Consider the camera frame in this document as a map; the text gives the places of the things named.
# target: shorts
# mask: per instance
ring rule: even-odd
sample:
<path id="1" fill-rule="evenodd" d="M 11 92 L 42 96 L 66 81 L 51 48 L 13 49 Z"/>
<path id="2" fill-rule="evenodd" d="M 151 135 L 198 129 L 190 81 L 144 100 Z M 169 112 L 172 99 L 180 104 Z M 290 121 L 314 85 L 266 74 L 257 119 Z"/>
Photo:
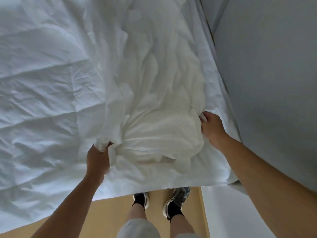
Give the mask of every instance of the shorts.
<path id="1" fill-rule="evenodd" d="M 161 236 L 151 222 L 144 219 L 132 219 L 120 229 L 117 238 L 161 238 Z M 199 238 L 199 236 L 179 234 L 175 238 Z"/>

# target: person's left arm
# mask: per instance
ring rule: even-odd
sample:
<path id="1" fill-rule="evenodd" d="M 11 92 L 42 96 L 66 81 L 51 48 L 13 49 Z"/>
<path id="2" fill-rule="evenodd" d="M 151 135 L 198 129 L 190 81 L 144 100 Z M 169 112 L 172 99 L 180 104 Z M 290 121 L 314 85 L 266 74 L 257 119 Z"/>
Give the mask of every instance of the person's left arm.
<path id="1" fill-rule="evenodd" d="M 31 238 L 77 238 L 93 196 L 108 170 L 108 147 L 105 152 L 100 152 L 92 146 L 87 154 L 84 179 Z"/>

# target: shoe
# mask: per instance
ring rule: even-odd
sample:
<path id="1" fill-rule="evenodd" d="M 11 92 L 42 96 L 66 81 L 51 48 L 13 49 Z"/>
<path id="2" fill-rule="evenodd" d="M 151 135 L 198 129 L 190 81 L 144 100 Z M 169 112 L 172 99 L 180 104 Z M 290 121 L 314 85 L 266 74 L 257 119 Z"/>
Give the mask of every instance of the shoe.
<path id="1" fill-rule="evenodd" d="M 191 192 L 191 188 L 189 187 L 181 187 L 174 189 L 174 192 L 171 196 L 171 198 L 165 203 L 163 206 L 163 215 L 170 220 L 171 217 L 168 214 L 168 206 L 171 202 L 174 201 L 174 203 L 182 210 L 183 205 L 187 197 L 189 196 L 189 193 Z"/>
<path id="2" fill-rule="evenodd" d="M 133 195 L 133 200 L 135 200 L 135 196 L 136 195 L 140 195 L 143 194 L 144 195 L 144 208 L 147 209 L 150 205 L 150 199 L 149 199 L 149 195 L 147 194 L 147 192 L 143 192 L 143 193 L 136 193 Z"/>

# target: tan floor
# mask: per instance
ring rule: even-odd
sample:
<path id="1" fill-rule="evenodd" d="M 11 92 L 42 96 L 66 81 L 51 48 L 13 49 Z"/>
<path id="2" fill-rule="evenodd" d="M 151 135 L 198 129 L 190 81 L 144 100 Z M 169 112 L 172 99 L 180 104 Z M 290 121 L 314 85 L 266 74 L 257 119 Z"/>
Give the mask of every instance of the tan floor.
<path id="1" fill-rule="evenodd" d="M 146 215 L 161 234 L 162 238 L 170 235 L 170 224 L 162 214 L 162 207 L 170 197 L 172 190 L 158 190 L 149 193 L 150 206 Z M 120 227 L 124 224 L 125 216 L 133 204 L 132 196 L 122 196 L 107 200 L 98 200 L 92 203 L 80 238 L 115 238 Z M 201 238 L 208 238 L 209 232 L 206 223 L 204 204 L 202 203 L 201 190 L 192 187 L 188 200 L 183 207 L 183 213 Z M 3 234 L 0 238 L 28 238 L 45 221 L 24 226 Z"/>

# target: sock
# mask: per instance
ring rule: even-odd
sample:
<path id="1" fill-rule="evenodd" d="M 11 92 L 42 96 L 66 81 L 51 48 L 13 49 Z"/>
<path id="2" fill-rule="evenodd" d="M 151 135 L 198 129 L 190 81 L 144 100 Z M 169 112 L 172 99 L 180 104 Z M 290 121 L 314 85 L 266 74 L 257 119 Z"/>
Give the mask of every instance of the sock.
<path id="1" fill-rule="evenodd" d="M 143 208 L 144 208 L 144 203 L 145 203 L 144 194 L 143 194 L 143 193 L 136 194 L 136 195 L 135 195 L 135 200 L 134 200 L 133 205 L 134 205 L 134 204 L 140 204 L 140 205 L 142 205 Z"/>
<path id="2" fill-rule="evenodd" d="M 170 216 L 170 221 L 172 220 L 173 216 L 183 215 L 183 213 L 180 210 L 180 207 L 177 204 L 175 204 L 174 201 L 172 201 L 168 205 L 167 212 L 168 212 L 168 215 Z"/>

